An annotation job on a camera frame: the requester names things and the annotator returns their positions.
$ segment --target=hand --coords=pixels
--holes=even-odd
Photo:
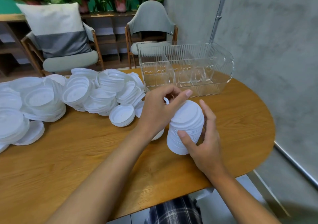
[[[152,139],[169,124],[177,110],[191,95],[192,90],[181,91],[173,84],[148,92],[137,128]],[[165,104],[164,97],[169,99],[168,105]]]
[[[225,167],[221,159],[220,136],[215,125],[216,116],[202,99],[200,105],[206,117],[203,143],[197,146],[185,131],[179,130],[178,135],[197,167],[210,178],[224,170]]]

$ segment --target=gray chair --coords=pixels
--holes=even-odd
[[[26,53],[28,54],[28,57],[31,61],[31,64],[40,76],[45,76],[46,72],[63,72],[71,70],[73,68],[84,68],[95,63],[100,64],[101,69],[104,70],[104,62],[98,46],[95,30],[85,23],[83,23],[83,26],[89,41],[94,43],[96,51],[44,59],[43,55],[39,51],[39,46],[37,45],[35,36],[32,32],[28,33],[21,40],[21,43],[24,46]],[[34,53],[38,56],[43,64],[43,67],[41,67],[39,62],[35,59],[32,51],[34,51]]]
[[[176,41],[178,36],[178,27],[175,25],[164,8],[164,6],[154,0],[149,0],[143,2],[136,15],[131,19],[130,22],[125,27],[127,53],[128,53],[128,63],[131,69],[130,56],[133,57],[133,64],[136,68],[135,55],[138,55],[137,44],[138,43],[151,43],[151,46],[155,46],[154,41],[142,41],[133,43],[131,40],[131,35],[136,32],[142,31],[158,31],[165,32],[172,35],[172,40]]]

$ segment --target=forearm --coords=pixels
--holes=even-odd
[[[217,175],[208,175],[208,178],[238,223],[280,223],[224,168]]]
[[[69,196],[47,224],[105,224],[129,173],[150,140],[133,130]]]

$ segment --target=gray and white pillow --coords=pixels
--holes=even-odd
[[[92,51],[83,27],[78,3],[52,5],[17,4],[35,35],[44,58]]]

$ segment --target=transparent storage box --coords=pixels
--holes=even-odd
[[[137,50],[146,92],[174,83],[192,97],[219,94],[233,76],[232,54],[212,41],[138,43]]]

